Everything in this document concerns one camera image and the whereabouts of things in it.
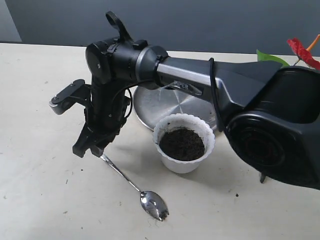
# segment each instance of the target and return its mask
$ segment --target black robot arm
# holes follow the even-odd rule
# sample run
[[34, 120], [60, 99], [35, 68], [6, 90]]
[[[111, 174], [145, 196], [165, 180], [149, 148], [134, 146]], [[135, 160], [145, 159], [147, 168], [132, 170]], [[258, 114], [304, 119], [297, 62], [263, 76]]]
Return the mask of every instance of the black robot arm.
[[57, 114], [74, 103], [85, 124], [73, 153], [100, 157], [126, 123], [133, 86], [168, 86], [213, 104], [217, 126], [236, 154], [275, 180], [320, 189], [320, 74], [277, 62], [230, 63], [170, 57], [160, 46], [134, 41], [112, 12], [119, 36], [90, 44], [91, 84], [78, 79], [50, 101]]

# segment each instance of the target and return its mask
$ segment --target dirt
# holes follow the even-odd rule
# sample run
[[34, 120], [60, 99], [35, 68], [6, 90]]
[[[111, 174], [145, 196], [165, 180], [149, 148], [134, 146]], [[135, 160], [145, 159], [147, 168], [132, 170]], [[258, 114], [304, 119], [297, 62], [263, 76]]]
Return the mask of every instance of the dirt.
[[166, 155], [180, 161], [193, 161], [205, 153], [202, 139], [187, 128], [166, 132], [159, 146]]

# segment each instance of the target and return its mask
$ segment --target white table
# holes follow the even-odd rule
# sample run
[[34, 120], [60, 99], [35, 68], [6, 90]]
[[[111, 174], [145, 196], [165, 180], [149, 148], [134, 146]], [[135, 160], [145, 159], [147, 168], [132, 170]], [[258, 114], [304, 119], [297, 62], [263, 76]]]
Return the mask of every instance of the white table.
[[[169, 54], [257, 60], [254, 54]], [[156, 222], [102, 160], [89, 152], [73, 155], [83, 108], [58, 116], [48, 106], [71, 81], [90, 78], [83, 47], [0, 44], [1, 240], [319, 239], [319, 191], [269, 178], [260, 184], [258, 172], [236, 156], [223, 134], [196, 171], [174, 174], [133, 113], [105, 153], [138, 186], [167, 201], [169, 217]]]

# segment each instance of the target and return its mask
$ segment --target stainless steel plate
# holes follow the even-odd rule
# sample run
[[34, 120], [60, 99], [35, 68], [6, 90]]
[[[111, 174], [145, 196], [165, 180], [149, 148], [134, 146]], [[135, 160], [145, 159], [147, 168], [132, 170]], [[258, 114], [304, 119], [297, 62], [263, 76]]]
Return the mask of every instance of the stainless steel plate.
[[148, 90], [138, 86], [133, 94], [133, 108], [143, 125], [153, 131], [156, 124], [171, 114], [190, 114], [216, 130], [214, 107], [204, 100], [178, 90]]

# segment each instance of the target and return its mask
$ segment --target spoon handle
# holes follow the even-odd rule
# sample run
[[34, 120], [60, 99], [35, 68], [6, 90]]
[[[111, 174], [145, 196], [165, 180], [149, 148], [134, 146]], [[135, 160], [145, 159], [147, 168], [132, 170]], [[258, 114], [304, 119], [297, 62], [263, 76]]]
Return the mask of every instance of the spoon handle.
[[109, 164], [110, 167], [112, 167], [114, 170], [116, 170], [122, 177], [124, 177], [128, 183], [131, 184], [132, 187], [135, 188], [138, 192], [141, 193], [141, 190], [128, 178], [111, 160], [108, 158], [105, 154], [102, 154], [100, 157], [103, 161], [105, 161], [107, 164]]

